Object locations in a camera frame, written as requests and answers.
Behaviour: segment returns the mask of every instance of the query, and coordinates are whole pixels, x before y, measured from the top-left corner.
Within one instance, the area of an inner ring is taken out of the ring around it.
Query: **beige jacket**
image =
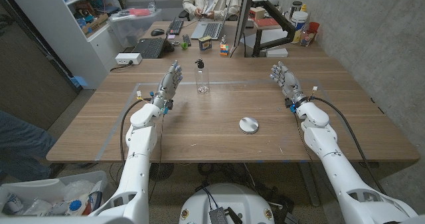
[[[230,0],[214,0],[214,20],[222,21],[224,19],[224,14],[226,13],[226,5],[228,5]],[[183,0],[183,8],[185,11],[189,12],[191,16],[195,16],[196,8],[207,10],[208,0]],[[228,11],[227,18],[231,15],[235,15],[238,12],[238,2],[237,0],[232,0],[230,2],[230,9]]]

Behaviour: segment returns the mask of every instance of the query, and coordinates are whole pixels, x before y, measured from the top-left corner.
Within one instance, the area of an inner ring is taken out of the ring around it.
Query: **power strip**
[[[133,61],[133,64],[140,64],[141,55],[139,53],[120,53],[115,57],[117,64],[125,65],[130,61]]]

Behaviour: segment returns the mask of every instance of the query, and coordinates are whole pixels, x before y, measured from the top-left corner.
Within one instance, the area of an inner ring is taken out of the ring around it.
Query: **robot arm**
[[[182,79],[181,67],[175,61],[159,83],[151,103],[131,116],[131,126],[126,134],[129,150],[120,185],[115,194],[90,216],[126,217],[133,223],[149,223],[149,158],[157,143],[153,121],[170,108],[171,99]]]
[[[338,197],[346,223],[387,223],[417,217],[404,202],[369,187],[355,171],[337,144],[337,134],[328,115],[303,94],[298,79],[281,62],[270,77],[286,96],[286,107],[304,119],[301,128],[307,146],[320,158]]]

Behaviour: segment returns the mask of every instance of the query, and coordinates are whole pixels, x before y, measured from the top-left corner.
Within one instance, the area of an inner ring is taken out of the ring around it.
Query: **table leg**
[[[298,166],[299,166],[299,170],[301,170],[301,174],[304,179],[305,188],[307,189],[311,205],[314,207],[319,207],[320,199],[319,199],[319,195],[317,194],[317,188],[314,182],[313,174],[311,172],[310,164],[299,163]]]
[[[263,33],[262,29],[257,30],[257,34],[255,36],[255,44],[254,44],[254,48],[252,50],[252,57],[258,57],[260,55],[260,45],[261,45],[261,35],[262,35],[262,33]]]

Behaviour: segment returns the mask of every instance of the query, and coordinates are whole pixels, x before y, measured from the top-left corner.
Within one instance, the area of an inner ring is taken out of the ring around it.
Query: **rubik's cube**
[[[220,55],[228,54],[228,45],[220,45]]]

